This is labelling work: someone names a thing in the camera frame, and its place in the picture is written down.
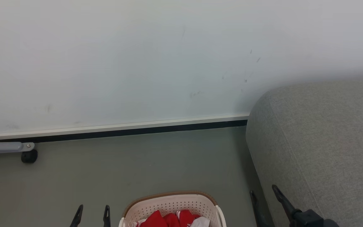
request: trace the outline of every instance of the gray floor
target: gray floor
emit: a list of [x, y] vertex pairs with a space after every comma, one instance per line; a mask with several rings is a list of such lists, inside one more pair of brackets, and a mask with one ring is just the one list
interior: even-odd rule
[[245, 127], [40, 143], [32, 165], [0, 154], [0, 226], [112, 226], [133, 200], [162, 192], [212, 195], [228, 226], [255, 226], [249, 189], [260, 190]]

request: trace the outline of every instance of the white plastic basket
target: white plastic basket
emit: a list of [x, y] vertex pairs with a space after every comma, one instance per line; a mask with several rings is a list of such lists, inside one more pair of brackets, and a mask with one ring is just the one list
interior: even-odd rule
[[132, 227], [132, 223], [148, 218], [159, 210], [162, 216], [176, 214], [178, 210], [190, 210], [210, 220], [209, 227], [226, 227], [225, 217], [216, 201], [199, 191], [174, 192], [145, 197], [131, 203], [123, 213], [118, 227]]

